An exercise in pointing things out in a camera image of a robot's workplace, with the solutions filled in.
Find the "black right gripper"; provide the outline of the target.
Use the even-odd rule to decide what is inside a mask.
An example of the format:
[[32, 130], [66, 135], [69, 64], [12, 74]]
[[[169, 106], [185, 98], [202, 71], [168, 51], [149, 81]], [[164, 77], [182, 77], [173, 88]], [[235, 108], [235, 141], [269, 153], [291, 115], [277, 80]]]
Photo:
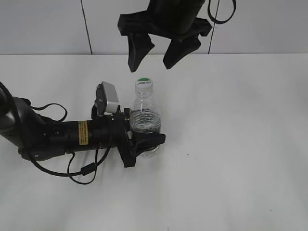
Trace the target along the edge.
[[121, 14], [117, 27], [121, 35], [128, 36], [128, 66], [131, 72], [137, 71], [144, 57], [154, 48], [149, 34], [172, 39], [163, 58], [166, 69], [171, 69], [186, 55], [200, 48], [198, 35], [206, 37], [212, 29], [209, 21], [202, 18], [195, 18], [189, 28], [179, 22], [168, 26], [152, 18], [147, 11]]

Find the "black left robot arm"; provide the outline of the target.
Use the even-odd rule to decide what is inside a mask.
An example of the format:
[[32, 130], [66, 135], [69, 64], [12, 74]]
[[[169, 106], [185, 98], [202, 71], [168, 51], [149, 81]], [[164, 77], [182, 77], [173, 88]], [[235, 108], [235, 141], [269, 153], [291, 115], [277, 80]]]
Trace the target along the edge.
[[120, 109], [114, 85], [101, 82], [91, 119], [53, 120], [38, 114], [28, 99], [13, 97], [0, 87], [0, 134], [18, 148], [25, 160], [45, 161], [72, 152], [117, 148], [124, 167], [133, 167], [136, 158], [165, 142], [164, 134], [131, 132], [130, 109]]

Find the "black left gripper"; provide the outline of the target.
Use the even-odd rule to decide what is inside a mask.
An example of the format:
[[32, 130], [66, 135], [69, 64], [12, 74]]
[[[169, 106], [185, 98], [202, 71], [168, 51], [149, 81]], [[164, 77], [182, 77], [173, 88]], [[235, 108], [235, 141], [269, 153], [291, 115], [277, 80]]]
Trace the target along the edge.
[[135, 167], [136, 157], [165, 143], [166, 135], [161, 133], [133, 133], [132, 145], [128, 137], [126, 115], [117, 108], [112, 114], [113, 140], [125, 168]]

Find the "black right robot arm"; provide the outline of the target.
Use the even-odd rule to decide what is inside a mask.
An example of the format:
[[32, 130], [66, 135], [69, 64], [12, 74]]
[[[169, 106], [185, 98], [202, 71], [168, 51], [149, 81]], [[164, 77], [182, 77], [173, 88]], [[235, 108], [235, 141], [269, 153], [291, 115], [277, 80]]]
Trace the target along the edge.
[[164, 55], [166, 69], [171, 69], [186, 55], [201, 46], [199, 37], [212, 29], [208, 20], [197, 15], [203, 0], [152, 0], [145, 11], [121, 14], [118, 30], [128, 38], [128, 66], [135, 72], [154, 48], [150, 35], [170, 39]]

